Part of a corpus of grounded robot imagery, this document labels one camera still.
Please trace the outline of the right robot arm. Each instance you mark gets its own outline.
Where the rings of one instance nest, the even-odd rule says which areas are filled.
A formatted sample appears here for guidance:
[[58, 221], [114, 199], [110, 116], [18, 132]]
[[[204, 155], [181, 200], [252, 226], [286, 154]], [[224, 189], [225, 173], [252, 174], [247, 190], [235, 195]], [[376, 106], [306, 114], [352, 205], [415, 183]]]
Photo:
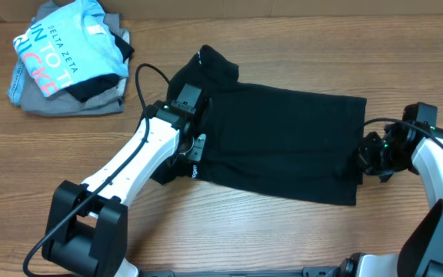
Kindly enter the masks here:
[[330, 276], [443, 276], [443, 129], [437, 107], [408, 105], [400, 120], [385, 119], [385, 134], [369, 133], [358, 148], [358, 164], [366, 175], [387, 182], [408, 170], [421, 177], [429, 212], [398, 254], [355, 253]]

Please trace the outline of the black folded garment in pile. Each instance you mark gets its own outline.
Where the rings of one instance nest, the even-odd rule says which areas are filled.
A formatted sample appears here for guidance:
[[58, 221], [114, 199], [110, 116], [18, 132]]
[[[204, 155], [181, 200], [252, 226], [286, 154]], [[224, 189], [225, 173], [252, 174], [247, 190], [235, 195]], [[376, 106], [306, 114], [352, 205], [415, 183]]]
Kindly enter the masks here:
[[[112, 32], [115, 38], [115, 45], [122, 54], [125, 62], [133, 53], [134, 49], [121, 37]], [[116, 74], [101, 75], [89, 80], [79, 82], [76, 85], [67, 87], [66, 91], [80, 102], [86, 102], [88, 99], [102, 94], [104, 91], [116, 87], [121, 77]]]

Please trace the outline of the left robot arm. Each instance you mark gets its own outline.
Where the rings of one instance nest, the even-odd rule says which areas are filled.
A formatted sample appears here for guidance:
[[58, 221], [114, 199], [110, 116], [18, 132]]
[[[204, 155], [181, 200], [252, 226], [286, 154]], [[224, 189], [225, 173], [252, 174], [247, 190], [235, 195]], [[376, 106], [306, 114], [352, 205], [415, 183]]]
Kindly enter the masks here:
[[160, 165], [197, 163], [204, 135], [193, 130], [207, 104], [203, 91], [183, 86], [175, 100], [151, 105], [126, 145], [81, 184], [64, 181], [53, 195], [44, 259], [71, 276], [138, 277], [127, 261], [128, 209]]

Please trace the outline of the light blue printed t-shirt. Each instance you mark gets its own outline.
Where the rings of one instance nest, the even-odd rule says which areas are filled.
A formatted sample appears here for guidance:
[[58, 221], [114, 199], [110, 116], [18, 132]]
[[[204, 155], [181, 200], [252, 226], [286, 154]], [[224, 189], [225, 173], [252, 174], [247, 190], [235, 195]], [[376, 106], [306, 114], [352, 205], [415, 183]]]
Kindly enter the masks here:
[[58, 8], [13, 40], [13, 47], [45, 97], [103, 75], [128, 76], [128, 66], [96, 0]]

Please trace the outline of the black t-shirt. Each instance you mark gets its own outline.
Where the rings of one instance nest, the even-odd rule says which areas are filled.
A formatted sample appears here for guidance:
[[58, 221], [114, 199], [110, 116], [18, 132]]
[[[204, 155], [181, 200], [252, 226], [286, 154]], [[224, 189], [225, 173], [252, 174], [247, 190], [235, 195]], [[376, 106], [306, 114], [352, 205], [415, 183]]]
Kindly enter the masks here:
[[185, 85], [208, 99], [196, 135], [205, 135], [199, 162], [162, 164], [152, 178], [189, 177], [264, 195], [354, 205], [363, 181], [356, 151], [366, 99], [298, 92], [240, 82], [238, 66], [202, 46], [168, 85], [176, 99]]

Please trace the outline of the grey folded garment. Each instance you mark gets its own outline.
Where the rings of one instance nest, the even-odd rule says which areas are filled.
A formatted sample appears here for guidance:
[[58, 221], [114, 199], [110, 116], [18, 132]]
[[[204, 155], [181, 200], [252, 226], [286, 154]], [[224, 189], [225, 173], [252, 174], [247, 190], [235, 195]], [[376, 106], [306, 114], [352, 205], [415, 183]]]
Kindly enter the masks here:
[[69, 94], [66, 89], [51, 97], [45, 97], [28, 71], [20, 99], [24, 112], [48, 117], [105, 115], [124, 111], [126, 78], [121, 78], [116, 87], [104, 91], [80, 102]]

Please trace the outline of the blue denim garment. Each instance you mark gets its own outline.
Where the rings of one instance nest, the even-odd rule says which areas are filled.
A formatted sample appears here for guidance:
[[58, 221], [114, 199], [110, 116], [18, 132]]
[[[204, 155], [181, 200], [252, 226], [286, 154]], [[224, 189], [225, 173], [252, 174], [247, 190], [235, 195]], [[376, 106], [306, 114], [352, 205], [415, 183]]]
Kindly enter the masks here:
[[23, 87], [25, 84], [26, 67], [23, 61], [19, 58], [13, 68], [12, 80], [10, 86], [6, 91], [10, 102], [15, 106], [20, 106], [20, 99], [22, 96]]

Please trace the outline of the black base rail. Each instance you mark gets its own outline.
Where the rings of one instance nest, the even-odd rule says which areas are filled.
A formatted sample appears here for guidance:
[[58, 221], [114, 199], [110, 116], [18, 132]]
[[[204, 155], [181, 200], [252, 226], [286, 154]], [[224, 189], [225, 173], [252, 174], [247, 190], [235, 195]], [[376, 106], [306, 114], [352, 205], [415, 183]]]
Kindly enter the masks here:
[[227, 271], [227, 272], [173, 272], [144, 271], [139, 277], [333, 277], [339, 272], [336, 266], [304, 267], [299, 270], [261, 270], [261, 271]]

